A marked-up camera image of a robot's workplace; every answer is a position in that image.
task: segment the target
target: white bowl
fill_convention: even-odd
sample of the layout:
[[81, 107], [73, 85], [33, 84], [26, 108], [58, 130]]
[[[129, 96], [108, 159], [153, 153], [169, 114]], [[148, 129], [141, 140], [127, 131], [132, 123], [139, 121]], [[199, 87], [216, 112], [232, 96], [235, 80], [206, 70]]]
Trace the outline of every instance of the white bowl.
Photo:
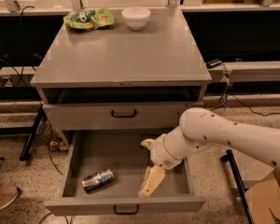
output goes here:
[[122, 16], [132, 30], [141, 30], [148, 23], [150, 11], [146, 7], [127, 7]]

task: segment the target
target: chip bag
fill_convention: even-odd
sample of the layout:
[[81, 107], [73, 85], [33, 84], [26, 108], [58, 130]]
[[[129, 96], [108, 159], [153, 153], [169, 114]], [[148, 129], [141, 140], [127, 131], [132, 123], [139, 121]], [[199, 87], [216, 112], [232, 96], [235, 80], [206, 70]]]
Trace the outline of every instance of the chip bag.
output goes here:
[[114, 24], [112, 12], [107, 8], [80, 11], [75, 15], [63, 17], [66, 26], [81, 29], [95, 30], [103, 26]]

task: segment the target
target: soda can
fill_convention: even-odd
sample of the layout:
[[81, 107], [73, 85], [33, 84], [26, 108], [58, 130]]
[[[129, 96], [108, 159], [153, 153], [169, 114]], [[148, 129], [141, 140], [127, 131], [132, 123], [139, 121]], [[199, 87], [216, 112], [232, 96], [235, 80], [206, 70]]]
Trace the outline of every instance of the soda can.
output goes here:
[[91, 189], [99, 188], [114, 180], [113, 173], [110, 169], [89, 175], [82, 180], [82, 187], [88, 191]]

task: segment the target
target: gray cabinet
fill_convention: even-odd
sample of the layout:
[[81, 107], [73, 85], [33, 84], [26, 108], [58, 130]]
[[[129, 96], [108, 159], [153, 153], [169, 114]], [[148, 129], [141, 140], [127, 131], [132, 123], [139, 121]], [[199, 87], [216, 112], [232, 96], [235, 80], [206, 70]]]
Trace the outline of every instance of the gray cabinet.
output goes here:
[[[138, 197], [151, 165], [140, 143], [199, 105], [210, 75], [179, 9], [151, 9], [139, 32], [112, 11], [116, 24], [104, 30], [62, 27], [32, 80], [70, 146], [60, 195], [46, 207], [57, 216], [196, 212], [205, 198], [194, 195], [187, 159], [150, 198]], [[86, 192], [82, 178], [107, 168], [115, 180]]]

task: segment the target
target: shoe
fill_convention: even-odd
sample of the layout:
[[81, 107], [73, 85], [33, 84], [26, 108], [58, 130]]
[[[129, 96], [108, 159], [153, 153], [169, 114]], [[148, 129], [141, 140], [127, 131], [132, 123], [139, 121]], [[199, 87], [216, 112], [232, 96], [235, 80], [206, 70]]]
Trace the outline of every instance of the shoe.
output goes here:
[[0, 189], [0, 210], [10, 205], [18, 196], [18, 187]]

